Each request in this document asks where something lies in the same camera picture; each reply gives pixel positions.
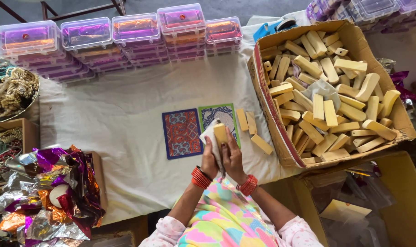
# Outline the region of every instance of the woman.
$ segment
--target woman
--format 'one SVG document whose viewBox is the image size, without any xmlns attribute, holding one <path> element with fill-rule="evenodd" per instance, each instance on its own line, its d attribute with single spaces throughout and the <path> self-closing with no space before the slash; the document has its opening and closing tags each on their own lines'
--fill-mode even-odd
<svg viewBox="0 0 416 247">
<path fill-rule="evenodd" d="M 228 143 L 222 143 L 223 165 L 238 183 L 237 189 L 227 179 L 212 181 L 218 166 L 207 137 L 202 166 L 194 169 L 191 183 L 181 198 L 140 246 L 322 246 L 304 219 L 257 186 L 254 176 L 244 173 L 241 151 L 228 128 L 226 132 Z"/>
</svg>

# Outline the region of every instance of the black bangle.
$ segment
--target black bangle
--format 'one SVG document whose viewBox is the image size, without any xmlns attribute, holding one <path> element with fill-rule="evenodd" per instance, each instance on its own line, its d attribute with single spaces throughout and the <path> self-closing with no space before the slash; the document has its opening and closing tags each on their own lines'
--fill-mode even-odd
<svg viewBox="0 0 416 247">
<path fill-rule="evenodd" d="M 210 177 L 208 177 L 208 175 L 204 172 L 204 171 L 202 171 L 202 169 L 200 169 L 200 166 L 196 166 L 198 169 L 199 169 L 199 171 L 203 174 L 203 175 L 205 175 L 205 177 L 206 178 L 208 178 L 209 179 L 209 181 L 213 181 Z"/>
</svg>

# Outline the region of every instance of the white cloth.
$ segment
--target white cloth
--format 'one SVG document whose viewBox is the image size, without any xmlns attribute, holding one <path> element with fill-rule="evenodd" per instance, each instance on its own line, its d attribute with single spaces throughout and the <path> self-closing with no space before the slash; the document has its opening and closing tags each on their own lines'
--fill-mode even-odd
<svg viewBox="0 0 416 247">
<path fill-rule="evenodd" d="M 239 54 L 204 61 L 156 65 L 63 87 L 41 79 L 41 147 L 75 144 L 102 158 L 109 207 L 103 224 L 171 208 L 200 165 L 201 155 L 168 160 L 162 114 L 233 103 L 254 111 L 258 135 L 273 146 L 247 69 L 260 24 L 244 26 Z M 301 172 L 284 169 L 238 131 L 244 170 L 260 184 Z"/>
</svg>

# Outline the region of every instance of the floor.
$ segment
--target floor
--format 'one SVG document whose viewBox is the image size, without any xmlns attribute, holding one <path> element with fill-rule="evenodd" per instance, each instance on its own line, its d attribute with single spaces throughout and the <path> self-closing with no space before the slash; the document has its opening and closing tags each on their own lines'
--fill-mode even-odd
<svg viewBox="0 0 416 247">
<path fill-rule="evenodd" d="M 7 6 L 22 16 L 26 21 L 41 21 L 42 13 L 39 0 L 2 0 Z M 189 3 L 200 3 L 205 14 L 205 19 L 218 19 L 230 16 L 238 16 L 242 25 L 246 25 L 249 18 L 256 15 L 283 16 L 285 14 L 305 9 L 311 0 L 127 0 L 126 14 L 142 14 L 156 12 L 158 8 L 170 7 Z M 110 0 L 47 0 L 46 1 L 58 14 L 78 11 L 93 6 L 111 3 Z M 110 19 L 117 16 L 113 9 L 86 14 L 75 18 L 58 21 L 57 25 L 66 21 L 91 19 L 107 16 Z M 0 8 L 0 25 L 19 23 Z"/>
</svg>

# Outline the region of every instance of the woman's hand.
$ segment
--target woman's hand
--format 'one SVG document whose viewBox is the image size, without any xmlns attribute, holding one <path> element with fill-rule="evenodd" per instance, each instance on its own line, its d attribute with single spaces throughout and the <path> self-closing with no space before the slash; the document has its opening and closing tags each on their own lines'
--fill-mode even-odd
<svg viewBox="0 0 416 247">
<path fill-rule="evenodd" d="M 228 127 L 226 127 L 226 136 L 228 143 L 222 143 L 223 165 L 228 175 L 239 185 L 243 185 L 246 183 L 248 175 L 243 171 L 241 151 Z"/>
<path fill-rule="evenodd" d="M 211 139 L 205 136 L 205 141 L 206 141 L 206 145 L 205 145 L 204 153 L 202 155 L 202 165 L 200 169 L 203 172 L 205 172 L 208 175 L 208 177 L 211 178 L 211 180 L 213 180 L 217 176 L 218 165 L 215 161 L 214 154 L 212 154 Z"/>
</svg>

